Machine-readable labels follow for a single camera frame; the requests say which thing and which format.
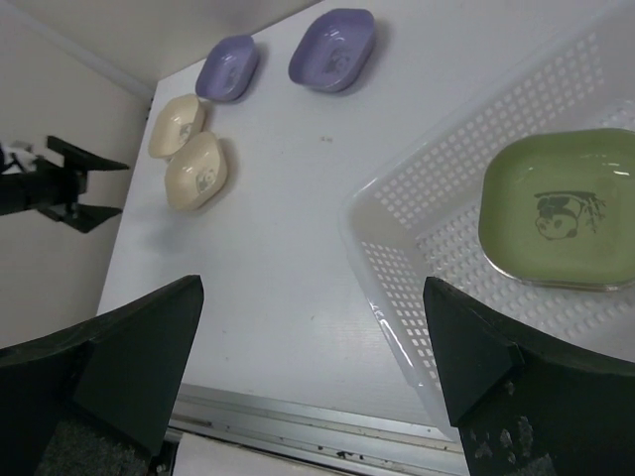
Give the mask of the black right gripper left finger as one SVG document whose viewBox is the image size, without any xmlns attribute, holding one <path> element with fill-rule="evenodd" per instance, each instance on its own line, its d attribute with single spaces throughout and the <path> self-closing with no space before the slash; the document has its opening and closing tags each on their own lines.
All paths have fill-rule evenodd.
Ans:
<svg viewBox="0 0 635 476">
<path fill-rule="evenodd" d="M 2 474 L 146 474 L 161 451 L 202 307 L 202 280 L 189 275 L 2 349 Z"/>
</svg>

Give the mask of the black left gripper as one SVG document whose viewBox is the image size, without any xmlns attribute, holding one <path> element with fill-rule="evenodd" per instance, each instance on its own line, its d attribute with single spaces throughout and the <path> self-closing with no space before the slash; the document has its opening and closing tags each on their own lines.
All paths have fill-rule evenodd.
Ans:
<svg viewBox="0 0 635 476">
<path fill-rule="evenodd" d="M 2 216 L 36 210 L 86 234 L 122 213 L 121 208 L 81 204 L 79 196 L 84 193 L 84 172 L 126 171 L 128 165 L 104 159 L 56 136 L 47 137 L 46 147 L 63 157 L 63 165 L 36 159 L 32 171 L 2 174 Z"/>
</svg>

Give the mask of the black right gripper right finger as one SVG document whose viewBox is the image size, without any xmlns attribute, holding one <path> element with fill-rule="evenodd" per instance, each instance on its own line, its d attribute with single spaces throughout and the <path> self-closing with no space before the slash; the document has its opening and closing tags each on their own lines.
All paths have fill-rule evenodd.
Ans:
<svg viewBox="0 0 635 476">
<path fill-rule="evenodd" d="M 634 365 L 435 277 L 423 301 L 449 423 L 472 475 L 631 475 Z"/>
</svg>

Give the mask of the cream panda plate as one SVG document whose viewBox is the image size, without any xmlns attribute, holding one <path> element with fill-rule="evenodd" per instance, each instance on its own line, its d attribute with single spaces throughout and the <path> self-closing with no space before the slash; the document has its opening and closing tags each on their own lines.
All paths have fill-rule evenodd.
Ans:
<svg viewBox="0 0 635 476">
<path fill-rule="evenodd" d="M 169 207 L 177 211 L 200 208 L 224 187 L 227 176 L 227 162 L 216 135 L 200 132 L 168 163 L 164 185 Z"/>
<path fill-rule="evenodd" d="M 148 144 L 153 159 L 169 159 L 202 131 L 206 110 L 195 94 L 171 99 L 158 114 Z"/>
</svg>

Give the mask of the green panda plate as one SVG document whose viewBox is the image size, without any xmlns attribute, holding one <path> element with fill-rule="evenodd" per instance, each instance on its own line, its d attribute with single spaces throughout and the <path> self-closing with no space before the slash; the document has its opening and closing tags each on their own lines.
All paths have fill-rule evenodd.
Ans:
<svg viewBox="0 0 635 476">
<path fill-rule="evenodd" d="M 491 266 L 522 283 L 633 284 L 633 132 L 566 131 L 506 146 L 484 173 L 477 234 Z"/>
</svg>

